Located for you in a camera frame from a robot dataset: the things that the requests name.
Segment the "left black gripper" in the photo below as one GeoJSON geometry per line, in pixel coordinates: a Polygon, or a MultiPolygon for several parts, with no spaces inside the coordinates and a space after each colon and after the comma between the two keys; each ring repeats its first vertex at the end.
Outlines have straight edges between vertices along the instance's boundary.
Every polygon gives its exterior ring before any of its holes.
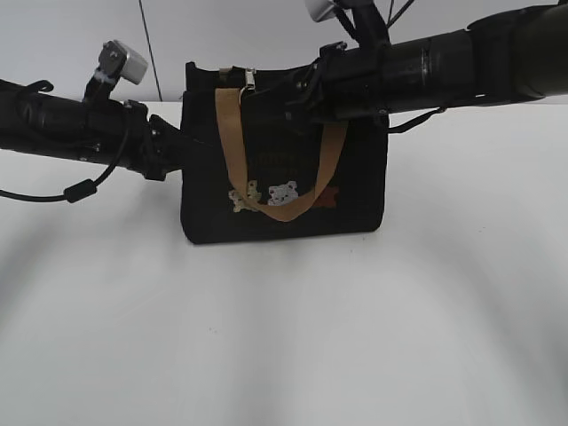
{"type": "Polygon", "coordinates": [[[164,181],[178,170],[178,154],[210,153],[216,148],[208,140],[183,132],[160,116],[147,118],[147,106],[127,101],[121,109],[120,137],[113,141],[107,137],[94,162],[107,163],[101,155],[110,155],[110,161],[96,181],[106,181],[116,168],[136,172],[151,181],[164,181]]]}

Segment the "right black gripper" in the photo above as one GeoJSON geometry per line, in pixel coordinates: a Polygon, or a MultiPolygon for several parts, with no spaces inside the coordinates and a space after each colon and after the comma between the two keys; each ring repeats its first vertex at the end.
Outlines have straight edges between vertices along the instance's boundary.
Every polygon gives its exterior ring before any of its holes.
{"type": "Polygon", "coordinates": [[[349,49],[327,44],[310,63],[290,68],[283,86],[246,96],[247,127],[282,127],[348,122],[387,115],[382,77],[387,44],[349,49]]]}

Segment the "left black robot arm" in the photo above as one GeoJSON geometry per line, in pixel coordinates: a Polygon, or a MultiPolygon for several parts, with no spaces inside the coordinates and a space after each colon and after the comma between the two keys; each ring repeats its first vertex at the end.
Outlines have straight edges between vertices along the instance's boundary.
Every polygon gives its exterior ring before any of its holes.
{"type": "Polygon", "coordinates": [[[1,82],[1,147],[124,168],[163,181],[203,146],[136,101],[87,103],[51,96],[50,82],[1,82]]]}

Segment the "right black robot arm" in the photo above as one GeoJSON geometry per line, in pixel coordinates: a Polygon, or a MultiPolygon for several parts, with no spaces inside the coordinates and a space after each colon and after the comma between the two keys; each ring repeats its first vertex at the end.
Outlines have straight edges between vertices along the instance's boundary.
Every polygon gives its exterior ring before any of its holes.
{"type": "Polygon", "coordinates": [[[349,123],[389,128],[392,114],[527,103],[567,91],[567,4],[500,12],[464,29],[393,43],[372,1],[334,1],[356,41],[322,47],[309,65],[241,100],[247,125],[349,123]]]}

